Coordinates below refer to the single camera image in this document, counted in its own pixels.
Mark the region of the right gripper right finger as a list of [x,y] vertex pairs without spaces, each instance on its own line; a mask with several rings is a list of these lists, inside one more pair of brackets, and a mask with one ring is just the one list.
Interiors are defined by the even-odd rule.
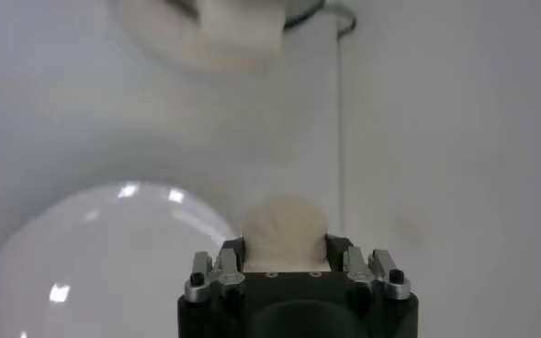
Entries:
[[407,300],[411,282],[392,259],[388,250],[374,249],[365,259],[360,247],[346,237],[327,234],[324,237],[326,260],[333,272],[344,272],[354,287],[375,293],[381,287],[384,296],[392,300]]

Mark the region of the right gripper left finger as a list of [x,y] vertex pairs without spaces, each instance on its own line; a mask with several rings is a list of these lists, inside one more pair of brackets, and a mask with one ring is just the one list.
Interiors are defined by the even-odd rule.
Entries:
[[245,241],[242,237],[225,241],[213,259],[207,252],[197,252],[184,286],[184,298],[190,303],[204,303],[214,297],[227,298],[243,293]]

